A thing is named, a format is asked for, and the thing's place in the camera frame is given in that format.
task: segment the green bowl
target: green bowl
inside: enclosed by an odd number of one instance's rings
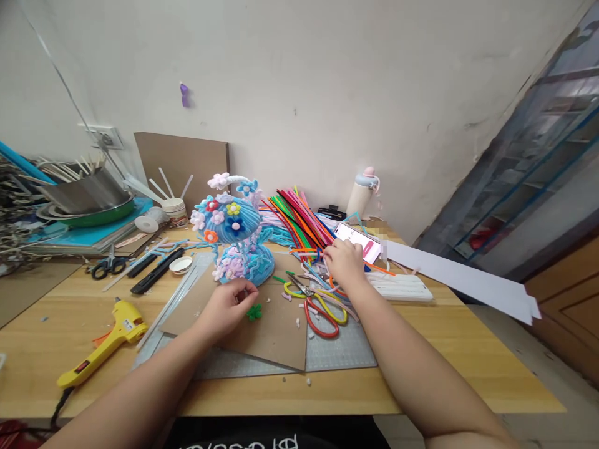
[[[135,202],[131,199],[114,209],[81,217],[66,218],[60,220],[60,222],[73,228],[92,228],[94,226],[107,225],[108,223],[120,220],[133,212],[133,209],[135,209]]]

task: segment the white water bottle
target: white water bottle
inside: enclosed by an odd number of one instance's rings
[[[360,218],[362,217],[373,192],[378,192],[380,183],[380,179],[374,175],[374,167],[367,167],[364,173],[356,175],[346,210],[348,216],[358,212]]]

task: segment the cable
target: cable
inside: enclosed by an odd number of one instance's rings
[[[45,433],[56,433],[55,430],[52,429],[45,429],[45,428],[41,428],[41,427],[22,427],[19,429],[15,429],[15,430],[9,430],[8,432],[0,432],[0,437],[3,437],[5,435],[13,435],[15,433],[20,433],[20,432],[45,432]]]
[[[48,59],[50,60],[50,63],[54,67],[54,70],[56,70],[56,73],[58,74],[58,78],[61,79],[62,85],[66,89],[67,94],[69,94],[69,98],[71,99],[71,102],[73,103],[73,106],[77,110],[77,113],[79,114],[79,117],[83,121],[83,124],[85,125],[85,129],[87,130],[87,133],[89,134],[89,137],[94,141],[95,144],[97,144],[100,147],[100,150],[102,150],[102,153],[104,153],[106,155],[106,157],[110,160],[112,166],[117,169],[117,172],[119,173],[121,179],[124,180],[125,177],[123,175],[123,172],[120,171],[119,166],[116,164],[116,162],[114,162],[114,159],[110,155],[110,152],[108,151],[108,148],[106,147],[106,144],[102,141],[101,138],[98,138],[97,140],[94,140],[94,134],[92,133],[92,130],[89,128],[89,126],[87,125],[87,122],[85,121],[85,118],[83,117],[83,114],[79,110],[79,107],[77,106],[77,103],[75,102],[75,98],[73,98],[73,94],[71,93],[71,90],[69,89],[69,86],[67,85],[67,82],[64,80],[61,71],[58,69],[58,67],[54,63],[54,59],[52,58],[52,55],[50,54],[50,50],[46,46],[46,42],[44,42],[42,36],[40,36],[40,34],[38,33],[37,29],[33,26],[33,23],[31,23],[31,21],[29,20],[29,16],[25,12],[25,8],[22,5],[22,0],[18,0],[17,3],[19,4],[19,7],[21,8],[21,11],[23,12],[23,16],[25,16],[25,20],[27,21],[27,23],[29,24],[29,26],[31,27],[31,29],[36,33],[37,40],[39,41],[40,44],[42,44],[42,48],[44,49],[44,52],[46,52],[46,55],[48,56]]]
[[[58,427],[58,425],[56,424],[56,421],[58,420],[58,414],[61,412],[61,409],[64,407],[64,404],[67,402],[67,399],[69,398],[69,396],[71,396],[71,393],[74,389],[75,387],[69,387],[64,389],[62,392],[61,399],[58,401],[58,404],[56,404],[54,414],[52,415],[52,418],[50,418],[50,428],[54,429],[53,432],[56,432],[58,429],[60,429],[60,427]]]

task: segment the white paper strip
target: white paper strip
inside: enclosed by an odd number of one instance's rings
[[[536,300],[522,284],[393,241],[387,242],[387,255],[526,324],[540,318]]]

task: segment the wall socket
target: wall socket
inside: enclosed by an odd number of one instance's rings
[[[87,133],[87,128],[83,123],[79,123],[78,126],[82,127],[83,130]],[[105,127],[100,125],[88,125],[89,130],[92,132],[94,140],[97,140],[98,137],[102,139],[105,143],[106,147],[109,150],[124,150],[123,142],[120,139],[119,133],[115,127]],[[98,145],[92,144],[92,148],[100,148]]]

